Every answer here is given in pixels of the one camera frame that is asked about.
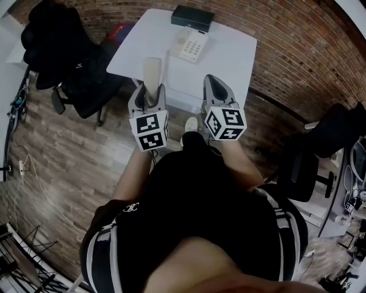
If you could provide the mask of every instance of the white sneaker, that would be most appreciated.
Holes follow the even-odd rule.
[[[187,122],[185,123],[185,132],[188,131],[197,131],[198,129],[198,120],[195,117],[189,117]]]

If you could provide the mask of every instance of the brick wall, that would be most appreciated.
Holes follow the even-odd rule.
[[[18,1],[12,15],[26,23],[39,0]],[[333,0],[62,1],[79,11],[95,41],[151,7],[214,12],[215,21],[258,40],[250,86],[310,121],[336,102],[352,107],[366,100],[366,41]]]

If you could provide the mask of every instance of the black box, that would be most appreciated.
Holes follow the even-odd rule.
[[[192,29],[205,31],[210,29],[214,14],[196,8],[178,5],[172,14],[172,24],[189,26]]]

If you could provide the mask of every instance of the black office chair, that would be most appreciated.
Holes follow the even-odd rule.
[[[354,144],[366,130],[366,124],[360,123],[364,119],[366,111],[361,103],[352,110],[346,110],[341,104],[332,106],[312,131],[290,138],[279,169],[266,182],[278,177],[277,185],[282,194],[306,202],[312,196],[315,182],[319,181],[327,186],[325,197],[330,197],[334,174],[330,172],[328,178],[319,176],[316,156],[330,157]]]
[[[80,117],[97,113],[102,125],[102,107],[125,83],[126,78],[106,72],[118,49],[111,41],[94,44],[87,36],[75,8],[43,0],[29,14],[22,33],[24,61],[38,72],[37,89],[53,88],[52,103],[57,113],[72,104]],[[67,98],[59,94],[61,89]]]

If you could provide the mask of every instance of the shoe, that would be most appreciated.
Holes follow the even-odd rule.
[[[187,122],[185,123],[185,132],[189,131],[197,131],[198,129],[198,120],[195,117],[189,117]]]

